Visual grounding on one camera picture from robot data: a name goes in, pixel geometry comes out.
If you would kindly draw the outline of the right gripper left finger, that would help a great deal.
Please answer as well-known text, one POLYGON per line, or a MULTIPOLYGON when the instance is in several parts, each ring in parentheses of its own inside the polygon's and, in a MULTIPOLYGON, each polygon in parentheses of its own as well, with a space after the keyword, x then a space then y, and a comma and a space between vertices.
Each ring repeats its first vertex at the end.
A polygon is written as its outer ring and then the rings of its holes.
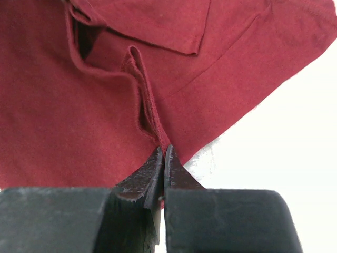
POLYGON ((161 148, 111 188, 7 188, 1 252, 154 252, 162 191, 161 148))

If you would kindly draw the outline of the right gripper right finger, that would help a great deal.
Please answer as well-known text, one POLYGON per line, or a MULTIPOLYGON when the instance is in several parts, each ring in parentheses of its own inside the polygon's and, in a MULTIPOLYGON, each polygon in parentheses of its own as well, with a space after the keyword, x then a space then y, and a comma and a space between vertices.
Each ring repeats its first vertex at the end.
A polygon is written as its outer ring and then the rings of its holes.
POLYGON ((168 252, 301 252, 289 208, 272 190, 207 189, 166 151, 168 252))

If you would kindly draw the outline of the dark red polo shirt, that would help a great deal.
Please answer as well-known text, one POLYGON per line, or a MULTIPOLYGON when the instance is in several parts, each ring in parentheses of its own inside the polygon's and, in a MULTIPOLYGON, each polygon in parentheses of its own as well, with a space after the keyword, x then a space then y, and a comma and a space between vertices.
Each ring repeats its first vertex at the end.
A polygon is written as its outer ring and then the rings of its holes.
POLYGON ((335 39, 333 1, 1 1, 1 187, 187 162, 335 39))

